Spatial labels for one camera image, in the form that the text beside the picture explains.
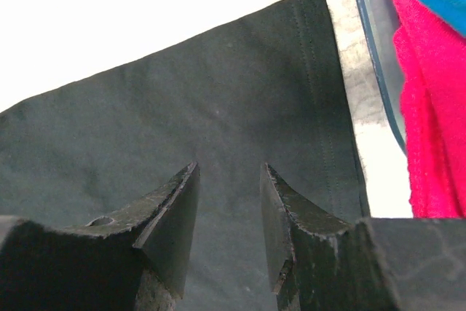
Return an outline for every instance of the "stitching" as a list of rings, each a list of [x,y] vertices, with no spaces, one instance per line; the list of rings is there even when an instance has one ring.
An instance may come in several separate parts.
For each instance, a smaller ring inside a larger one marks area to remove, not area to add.
[[[315,55],[315,51],[314,51],[314,44],[312,43],[312,33],[310,32],[309,30],[309,23],[308,23],[308,20],[307,20],[307,16],[306,16],[306,11],[304,10],[304,4],[303,4],[303,1],[302,0],[299,0],[299,3],[301,5],[301,9],[302,9],[302,12],[303,12],[303,16],[304,16],[304,23],[306,24],[306,32],[307,32],[307,35],[309,36],[309,43],[310,43],[310,50],[311,50],[311,54],[312,54],[312,59],[314,61],[314,64],[317,66],[317,58],[316,58],[316,55]],[[314,3],[312,3],[312,13],[316,13],[317,12],[317,8],[315,6]],[[322,89],[322,77],[319,73],[319,70],[317,69],[315,71],[315,75],[317,76],[317,81],[319,82],[319,93],[320,93],[320,96],[322,96],[323,94],[323,89]],[[322,123],[322,119],[320,118],[320,114],[319,113],[316,113],[317,115],[317,123],[319,125],[319,132],[320,132],[320,135],[322,136],[325,132],[325,129],[323,127],[323,123]],[[320,139],[320,145],[322,147],[322,150],[323,152],[325,151],[325,149],[323,148],[323,144],[322,144],[322,138]],[[325,164],[325,170],[328,172],[328,158],[326,156],[330,156],[330,159],[331,159],[331,164],[330,166],[335,170],[336,169],[336,166],[335,166],[335,151],[334,151],[334,148],[333,148],[333,142],[332,142],[332,139],[331,137],[328,138],[328,145],[330,146],[330,149],[328,150],[328,154],[327,153],[324,153],[324,164]],[[332,179],[332,182],[334,184],[334,188],[337,190],[337,192],[340,192],[340,183],[339,183],[339,180],[337,177],[333,178]],[[331,195],[331,200],[333,201],[333,203],[337,202],[338,203],[338,214],[337,216],[340,216],[341,217],[341,214],[343,214],[343,208],[341,207],[341,200],[340,200],[340,197],[334,197]]]
[[[301,0],[299,0],[299,3],[301,5],[301,8],[303,9],[304,11],[304,7],[302,5],[302,2]],[[300,49],[301,49],[301,56],[302,56],[302,60],[304,61],[304,67],[306,69],[306,75],[307,75],[307,81],[309,83],[309,88],[311,90],[311,96],[312,96],[312,102],[315,106],[315,108],[318,108],[316,106],[316,101],[315,101],[315,91],[314,89],[312,89],[312,84],[311,84],[311,68],[309,66],[309,61],[307,60],[307,57],[306,57],[306,53],[304,51],[304,36],[303,36],[303,32],[299,26],[299,22],[298,22],[298,11],[294,5],[294,3],[292,2],[291,3],[291,7],[293,9],[293,18],[295,20],[295,23],[296,23],[296,29],[298,31],[298,35],[299,35],[299,46],[300,46]],[[305,19],[305,23],[307,25],[307,18],[306,18],[306,15],[304,14],[304,19]],[[314,53],[314,50],[313,48],[311,48],[311,51],[312,51],[312,57],[315,61],[315,53]],[[334,208],[335,208],[335,200],[333,198],[333,195],[332,195],[332,191],[331,191],[331,187],[330,187],[330,178],[329,178],[329,175],[328,175],[328,164],[327,164],[327,159],[326,159],[326,155],[325,155],[325,150],[324,150],[324,147],[323,147],[323,142],[322,142],[322,124],[320,122],[320,118],[318,117],[318,114],[316,113],[317,115],[317,130],[319,132],[319,145],[320,145],[320,149],[322,151],[322,155],[323,155],[323,166],[324,166],[324,171],[325,171],[325,184],[326,184],[326,187],[327,187],[327,192],[328,192],[328,196],[330,197],[330,204],[331,204],[331,207],[332,207],[332,212],[334,212]]]

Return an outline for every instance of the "pink fabric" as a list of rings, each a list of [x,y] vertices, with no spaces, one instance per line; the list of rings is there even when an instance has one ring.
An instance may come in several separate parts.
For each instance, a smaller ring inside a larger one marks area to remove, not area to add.
[[[393,0],[415,217],[466,216],[466,39],[417,0]]]

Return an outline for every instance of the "black plastic part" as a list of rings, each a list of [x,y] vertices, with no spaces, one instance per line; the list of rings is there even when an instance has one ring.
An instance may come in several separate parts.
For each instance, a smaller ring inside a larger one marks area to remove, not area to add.
[[[350,225],[293,191],[268,165],[261,198],[280,311],[466,310],[463,220],[365,218]],[[285,273],[277,276],[280,265]]]
[[[186,276],[198,182],[197,165],[190,164],[158,190],[84,227],[52,229],[0,216],[0,310],[171,310]],[[160,229],[163,235],[151,235]],[[142,232],[148,259],[133,248]],[[169,237],[175,244],[166,244]],[[176,272],[176,293],[166,288],[173,279],[152,269],[162,264]]]

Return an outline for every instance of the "plastic container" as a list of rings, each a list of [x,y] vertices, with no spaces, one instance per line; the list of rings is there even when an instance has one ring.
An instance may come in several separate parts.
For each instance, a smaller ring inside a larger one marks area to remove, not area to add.
[[[406,132],[400,111],[403,73],[392,38],[400,26],[392,0],[356,0],[388,122],[405,151]]]

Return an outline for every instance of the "seam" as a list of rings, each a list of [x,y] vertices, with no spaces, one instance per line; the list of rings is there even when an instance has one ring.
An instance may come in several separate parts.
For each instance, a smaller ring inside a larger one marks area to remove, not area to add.
[[[299,0],[299,3],[301,5],[301,8],[304,10],[301,0]],[[315,91],[314,91],[314,89],[312,89],[312,84],[311,84],[311,68],[309,66],[309,61],[307,60],[307,56],[306,56],[306,53],[304,51],[304,35],[303,35],[303,31],[301,30],[301,27],[300,27],[299,22],[298,22],[298,10],[296,9],[296,6],[295,6],[295,4],[293,2],[291,3],[291,8],[293,9],[293,18],[295,20],[296,30],[298,31],[299,46],[300,46],[300,50],[301,50],[301,57],[302,57],[302,60],[304,61],[304,67],[306,69],[307,81],[308,81],[309,89],[311,90],[312,103],[313,103],[313,105],[314,105],[314,107],[316,109],[316,108],[318,108],[318,106],[316,106]],[[314,50],[311,49],[311,51],[312,51],[313,58],[315,60]],[[323,161],[323,167],[324,167],[324,172],[325,172],[325,185],[326,185],[328,196],[329,196],[329,199],[330,199],[332,212],[334,213],[335,199],[333,198],[333,194],[332,194],[332,190],[331,190],[331,186],[330,186],[330,178],[329,178],[329,174],[328,174],[328,164],[327,164],[327,159],[326,159],[327,157],[326,157],[326,153],[325,153],[325,150],[324,150],[324,147],[323,147],[323,142],[322,142],[322,137],[323,137],[322,125],[321,125],[320,118],[319,118],[318,114],[317,113],[315,113],[315,114],[316,114],[316,119],[317,119],[317,130],[318,130],[318,133],[319,133],[319,146],[320,146],[320,150],[321,150],[322,156],[323,156],[322,161]]]

